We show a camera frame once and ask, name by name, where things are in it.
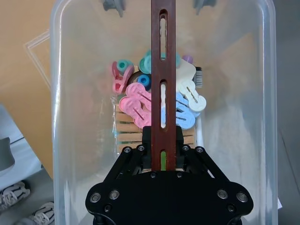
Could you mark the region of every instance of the pink clothespin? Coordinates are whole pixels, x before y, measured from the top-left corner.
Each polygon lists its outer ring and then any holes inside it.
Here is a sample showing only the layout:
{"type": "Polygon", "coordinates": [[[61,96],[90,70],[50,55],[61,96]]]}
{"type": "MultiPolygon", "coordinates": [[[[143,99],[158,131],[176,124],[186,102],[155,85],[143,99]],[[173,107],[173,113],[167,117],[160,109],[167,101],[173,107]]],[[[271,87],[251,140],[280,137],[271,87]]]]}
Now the pink clothespin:
{"type": "Polygon", "coordinates": [[[113,75],[113,85],[112,85],[112,90],[116,94],[121,94],[125,87],[127,86],[127,82],[130,78],[130,76],[133,74],[135,71],[135,68],[133,65],[129,65],[127,69],[124,72],[124,75],[121,76],[120,72],[117,69],[117,62],[112,63],[112,75],[113,75]]]}
{"type": "Polygon", "coordinates": [[[132,83],[126,88],[126,95],[138,99],[151,111],[151,94],[146,91],[141,83],[132,83]]]}
{"type": "Polygon", "coordinates": [[[138,99],[134,97],[123,97],[119,102],[119,108],[122,112],[131,116],[139,128],[151,126],[151,112],[144,111],[138,99]]]}

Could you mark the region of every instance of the gray floor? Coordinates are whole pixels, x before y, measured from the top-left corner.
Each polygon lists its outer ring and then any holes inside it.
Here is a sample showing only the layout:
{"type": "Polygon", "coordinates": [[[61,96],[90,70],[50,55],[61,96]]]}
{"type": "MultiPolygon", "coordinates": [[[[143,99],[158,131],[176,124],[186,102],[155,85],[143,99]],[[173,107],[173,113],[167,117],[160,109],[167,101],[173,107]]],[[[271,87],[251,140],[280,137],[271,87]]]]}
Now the gray floor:
{"type": "Polygon", "coordinates": [[[0,215],[1,225],[12,225],[14,222],[29,216],[46,202],[54,201],[53,181],[45,170],[26,179],[31,194],[27,199],[13,206],[0,215]]]}
{"type": "Polygon", "coordinates": [[[300,224],[300,1],[273,0],[277,28],[279,225],[300,224]]]}

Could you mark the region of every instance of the bolt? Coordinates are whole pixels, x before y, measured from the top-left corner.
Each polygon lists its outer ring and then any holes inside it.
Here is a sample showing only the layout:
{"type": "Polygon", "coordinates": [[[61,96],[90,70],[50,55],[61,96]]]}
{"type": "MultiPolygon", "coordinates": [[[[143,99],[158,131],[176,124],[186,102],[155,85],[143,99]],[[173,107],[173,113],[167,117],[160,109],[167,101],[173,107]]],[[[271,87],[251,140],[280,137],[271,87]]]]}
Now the bolt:
{"type": "Polygon", "coordinates": [[[156,178],[156,173],[152,172],[152,173],[150,174],[150,177],[151,177],[151,178],[156,178]]]}
{"type": "Polygon", "coordinates": [[[227,209],[228,209],[229,212],[235,212],[235,206],[232,205],[232,204],[229,204],[229,205],[227,206],[227,209]]]}
{"type": "Polygon", "coordinates": [[[124,149],[124,152],[126,152],[126,153],[129,153],[131,151],[131,149],[129,148],[129,147],[126,147],[125,149],[124,149]]]}
{"type": "Polygon", "coordinates": [[[228,198],[228,194],[227,194],[227,192],[224,191],[224,190],[218,190],[218,191],[217,191],[217,195],[218,195],[218,197],[221,198],[221,199],[226,199],[226,198],[228,198]]]}
{"type": "Polygon", "coordinates": [[[117,199],[120,196],[120,193],[117,190],[112,191],[109,193],[109,198],[112,200],[117,199]]]}
{"type": "Polygon", "coordinates": [[[183,146],[182,149],[183,149],[184,151],[187,151],[187,150],[188,150],[188,146],[183,146]]]}
{"type": "Polygon", "coordinates": [[[203,152],[203,148],[197,148],[196,151],[201,153],[201,152],[203,152]]]}
{"type": "Polygon", "coordinates": [[[239,192],[236,197],[242,203],[248,202],[248,197],[244,193],[239,192]]]}
{"type": "Polygon", "coordinates": [[[110,212],[110,210],[112,210],[112,206],[111,205],[106,205],[104,207],[104,212],[110,212]]]}
{"type": "Polygon", "coordinates": [[[144,151],[145,148],[144,148],[144,146],[141,145],[140,147],[138,147],[138,150],[139,150],[139,151],[144,151]]]}
{"type": "Polygon", "coordinates": [[[101,195],[99,193],[94,193],[90,197],[90,202],[91,203],[99,202],[100,198],[101,198],[101,195]]]}

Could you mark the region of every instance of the transparent plastic bin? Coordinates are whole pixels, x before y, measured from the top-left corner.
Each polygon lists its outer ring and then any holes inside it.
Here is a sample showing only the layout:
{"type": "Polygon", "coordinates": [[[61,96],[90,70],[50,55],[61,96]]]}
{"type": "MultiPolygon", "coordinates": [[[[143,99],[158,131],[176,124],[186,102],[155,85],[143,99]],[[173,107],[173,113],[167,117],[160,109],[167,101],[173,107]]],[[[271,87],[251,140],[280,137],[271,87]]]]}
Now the transparent plastic bin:
{"type": "MultiPolygon", "coordinates": [[[[176,0],[176,49],[203,69],[207,100],[196,130],[209,155],[254,201],[244,225],[277,225],[275,9],[271,0],[217,0],[200,14],[176,0]]],[[[150,0],[123,17],[99,0],[59,0],[52,12],[52,119],[56,225],[88,225],[88,190],[115,162],[112,77],[151,48],[150,0]]]]}

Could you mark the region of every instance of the sneaker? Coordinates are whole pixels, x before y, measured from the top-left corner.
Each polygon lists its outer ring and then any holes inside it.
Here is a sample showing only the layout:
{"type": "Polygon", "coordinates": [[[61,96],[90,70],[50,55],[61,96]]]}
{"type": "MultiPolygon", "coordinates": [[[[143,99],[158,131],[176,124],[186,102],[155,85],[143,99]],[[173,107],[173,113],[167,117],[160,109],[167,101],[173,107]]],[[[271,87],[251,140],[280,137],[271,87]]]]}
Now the sneaker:
{"type": "Polygon", "coordinates": [[[23,181],[0,191],[0,212],[27,198],[29,195],[30,189],[23,181]]]}
{"type": "Polygon", "coordinates": [[[35,211],[29,219],[37,225],[49,225],[54,221],[54,203],[48,202],[35,211]]]}

